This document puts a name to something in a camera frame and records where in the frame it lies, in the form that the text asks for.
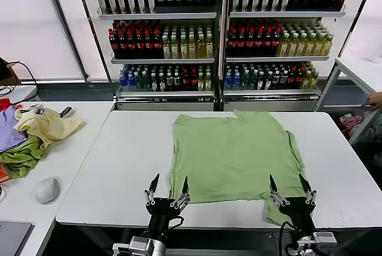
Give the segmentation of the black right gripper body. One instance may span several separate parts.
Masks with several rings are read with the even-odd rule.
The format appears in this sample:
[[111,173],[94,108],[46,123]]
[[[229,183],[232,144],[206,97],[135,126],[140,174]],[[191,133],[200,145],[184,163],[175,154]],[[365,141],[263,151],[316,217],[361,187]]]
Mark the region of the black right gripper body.
[[316,208],[315,202],[308,201],[306,197],[290,197],[284,202],[282,213],[289,216],[297,232],[313,233],[316,230],[311,216]]

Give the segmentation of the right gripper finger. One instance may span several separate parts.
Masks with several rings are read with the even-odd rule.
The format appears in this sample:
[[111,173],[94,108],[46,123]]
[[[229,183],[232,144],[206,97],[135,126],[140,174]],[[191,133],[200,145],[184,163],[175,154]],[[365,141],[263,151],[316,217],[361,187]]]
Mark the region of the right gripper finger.
[[286,207],[287,205],[289,205],[289,201],[278,192],[278,188],[271,174],[269,175],[269,179],[270,179],[270,197],[272,201],[275,203],[275,205],[278,208]]
[[299,179],[306,194],[306,203],[309,205],[315,205],[316,190],[311,189],[309,182],[301,174],[299,174]]

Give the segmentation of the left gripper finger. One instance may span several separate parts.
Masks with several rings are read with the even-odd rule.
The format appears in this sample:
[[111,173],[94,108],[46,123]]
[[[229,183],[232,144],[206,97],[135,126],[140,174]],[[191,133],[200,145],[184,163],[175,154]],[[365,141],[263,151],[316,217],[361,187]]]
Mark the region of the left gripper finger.
[[149,188],[144,191],[144,195],[146,198],[146,206],[155,204],[154,194],[158,186],[159,178],[160,173],[157,173],[156,177],[151,181]]
[[186,176],[183,183],[181,194],[178,197],[176,197],[173,202],[170,203],[170,207],[173,207],[174,209],[184,209],[189,202],[190,202],[190,195],[189,195],[188,176]]

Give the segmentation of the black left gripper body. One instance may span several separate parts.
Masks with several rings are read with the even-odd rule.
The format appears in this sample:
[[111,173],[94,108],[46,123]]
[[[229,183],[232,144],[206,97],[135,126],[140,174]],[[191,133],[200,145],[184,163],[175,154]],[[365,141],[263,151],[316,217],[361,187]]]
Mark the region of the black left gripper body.
[[170,207],[172,198],[155,198],[155,204],[146,206],[150,214],[146,236],[165,236],[168,230],[180,227],[184,218],[180,215],[184,209]]

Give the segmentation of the person's bare hand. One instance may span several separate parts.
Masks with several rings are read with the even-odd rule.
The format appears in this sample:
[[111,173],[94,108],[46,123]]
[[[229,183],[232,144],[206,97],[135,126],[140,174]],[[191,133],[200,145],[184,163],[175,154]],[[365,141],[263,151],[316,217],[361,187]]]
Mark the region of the person's bare hand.
[[365,105],[370,106],[373,110],[380,108],[382,106],[382,92],[375,92],[371,94]]

